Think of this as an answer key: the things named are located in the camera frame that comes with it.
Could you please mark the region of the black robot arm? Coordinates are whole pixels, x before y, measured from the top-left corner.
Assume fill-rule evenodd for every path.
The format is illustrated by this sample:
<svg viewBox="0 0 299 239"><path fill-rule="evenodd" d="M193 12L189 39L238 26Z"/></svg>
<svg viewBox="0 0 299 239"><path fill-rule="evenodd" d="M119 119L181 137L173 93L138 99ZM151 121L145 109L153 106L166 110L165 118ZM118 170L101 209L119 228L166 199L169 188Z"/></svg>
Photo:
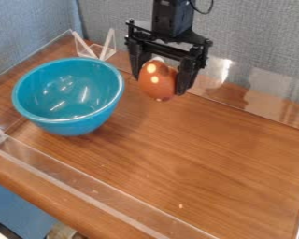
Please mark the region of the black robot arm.
<svg viewBox="0 0 299 239"><path fill-rule="evenodd" d="M194 32L197 0L154 0L153 20L126 21L125 37L130 53L133 75L141 77L141 67L154 54L180 61L176 94L184 95L194 86L197 75L208 65L209 51L214 42Z"/></svg>

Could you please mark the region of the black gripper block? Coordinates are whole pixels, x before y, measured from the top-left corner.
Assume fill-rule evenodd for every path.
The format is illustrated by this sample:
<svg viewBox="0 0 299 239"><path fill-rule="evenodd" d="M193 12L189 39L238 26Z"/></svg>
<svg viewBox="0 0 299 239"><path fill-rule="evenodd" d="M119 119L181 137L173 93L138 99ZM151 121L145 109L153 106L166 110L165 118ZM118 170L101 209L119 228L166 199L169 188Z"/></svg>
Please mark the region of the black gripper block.
<svg viewBox="0 0 299 239"><path fill-rule="evenodd" d="M194 86L200 69L208 64L209 51L214 42L197 34L193 29L178 36L170 36L157 33L150 21L130 19L126 25L129 26L126 45L135 78L139 78L142 66L150 60L153 53L180 61L189 51L173 47L173 44L189 44L197 50L197 58L185 57L178 68L177 95L184 95Z"/></svg>

